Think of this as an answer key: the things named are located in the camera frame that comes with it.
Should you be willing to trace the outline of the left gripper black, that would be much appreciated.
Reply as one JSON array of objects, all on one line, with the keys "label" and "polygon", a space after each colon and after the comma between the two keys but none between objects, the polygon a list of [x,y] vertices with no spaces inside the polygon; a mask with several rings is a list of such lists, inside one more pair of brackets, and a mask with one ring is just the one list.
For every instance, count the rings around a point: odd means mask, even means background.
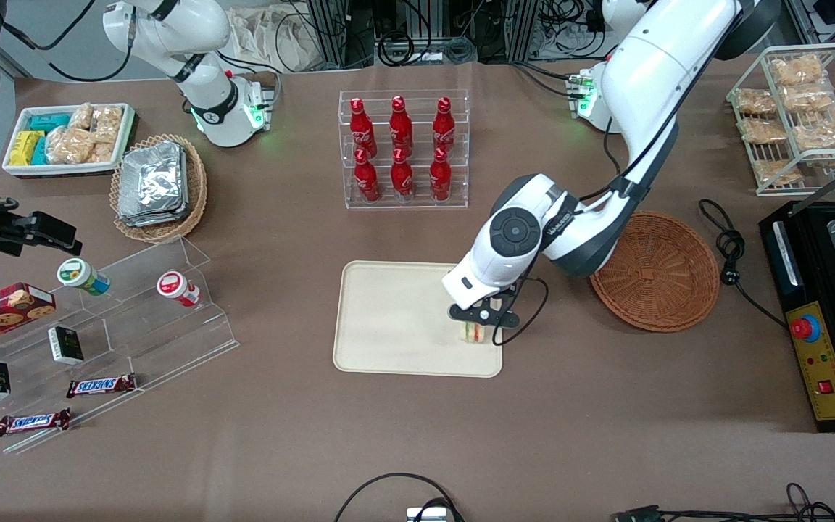
[{"label": "left gripper black", "polygon": [[478,323],[502,329],[517,329],[520,318],[510,310],[511,302],[517,296],[519,285],[510,285],[496,294],[487,295],[473,303],[467,310],[461,310],[457,304],[449,307],[449,317],[461,323]]}]

